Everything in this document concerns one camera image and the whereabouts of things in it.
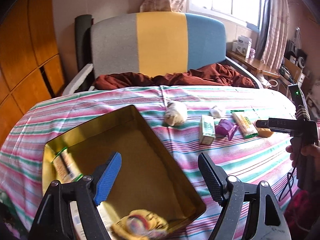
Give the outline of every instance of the brown blanket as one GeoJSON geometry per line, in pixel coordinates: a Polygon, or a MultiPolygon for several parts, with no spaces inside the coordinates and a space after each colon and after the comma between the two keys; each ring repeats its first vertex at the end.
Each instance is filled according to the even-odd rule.
{"type": "Polygon", "coordinates": [[[254,88],[251,79],[244,77],[229,66],[220,64],[211,64],[197,70],[191,69],[184,73],[166,74],[165,76],[156,76],[154,78],[133,72],[101,75],[95,81],[95,88],[98,90],[159,85],[206,85],[254,88]]]}

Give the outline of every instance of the window sill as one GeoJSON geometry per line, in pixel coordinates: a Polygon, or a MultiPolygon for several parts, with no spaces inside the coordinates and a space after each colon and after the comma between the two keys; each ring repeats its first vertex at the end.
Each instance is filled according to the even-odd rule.
{"type": "Polygon", "coordinates": [[[224,14],[224,13],[221,13],[218,11],[213,11],[213,10],[206,9],[206,8],[201,8],[201,7],[198,7],[198,6],[193,5],[191,3],[188,5],[187,12],[200,14],[200,15],[204,15],[204,16],[208,16],[208,17],[218,17],[218,18],[233,22],[237,25],[246,27],[254,32],[259,33],[258,27],[251,24],[251,23],[244,22],[244,21],[239,20],[238,18],[235,18],[231,15],[227,15],[227,14],[224,14]]]}

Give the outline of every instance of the purple packaging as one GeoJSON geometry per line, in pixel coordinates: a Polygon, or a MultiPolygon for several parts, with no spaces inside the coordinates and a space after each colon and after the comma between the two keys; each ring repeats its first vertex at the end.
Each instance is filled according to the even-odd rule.
{"type": "Polygon", "coordinates": [[[221,119],[219,124],[215,127],[216,133],[225,136],[228,135],[229,141],[231,141],[237,129],[238,126],[227,119],[221,119]]]}

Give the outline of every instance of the blue headboard panel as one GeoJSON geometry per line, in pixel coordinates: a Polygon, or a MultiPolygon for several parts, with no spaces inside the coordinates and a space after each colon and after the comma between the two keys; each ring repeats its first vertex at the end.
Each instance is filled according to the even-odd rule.
{"type": "Polygon", "coordinates": [[[186,13],[188,26],[188,70],[226,59],[226,31],[222,22],[186,13]]]}

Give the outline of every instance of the green and white box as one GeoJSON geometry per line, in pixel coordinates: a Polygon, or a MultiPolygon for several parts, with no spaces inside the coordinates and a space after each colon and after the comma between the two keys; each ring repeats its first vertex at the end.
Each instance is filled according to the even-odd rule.
{"type": "Polygon", "coordinates": [[[216,138],[214,130],[214,119],[210,115],[202,115],[200,120],[199,140],[201,144],[210,145],[216,138]]]}

